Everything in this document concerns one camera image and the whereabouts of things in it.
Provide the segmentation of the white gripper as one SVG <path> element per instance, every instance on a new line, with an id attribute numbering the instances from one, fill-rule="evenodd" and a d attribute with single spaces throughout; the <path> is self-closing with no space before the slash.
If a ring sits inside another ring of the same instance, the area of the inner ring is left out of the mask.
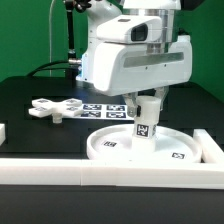
<path id="1" fill-rule="evenodd" d="M 163 110 L 168 87 L 187 82 L 192 74 L 192 46 L 189 35 L 181 35 L 167 53 L 151 54 L 147 44 L 101 43 L 93 63 L 93 84 L 108 96 L 123 95 L 127 114 L 137 114 L 137 93 L 155 89 L 155 105 Z"/>

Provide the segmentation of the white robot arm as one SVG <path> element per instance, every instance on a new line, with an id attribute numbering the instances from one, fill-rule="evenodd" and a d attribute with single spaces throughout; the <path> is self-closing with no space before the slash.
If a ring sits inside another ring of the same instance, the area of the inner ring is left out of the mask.
<path id="1" fill-rule="evenodd" d="M 154 89 L 163 99 L 168 87 L 192 74 L 190 36 L 178 29 L 177 14 L 204 0 L 90 0 L 88 47 L 80 79 L 108 96 L 122 95 L 128 113 L 137 112 L 139 91 Z"/>

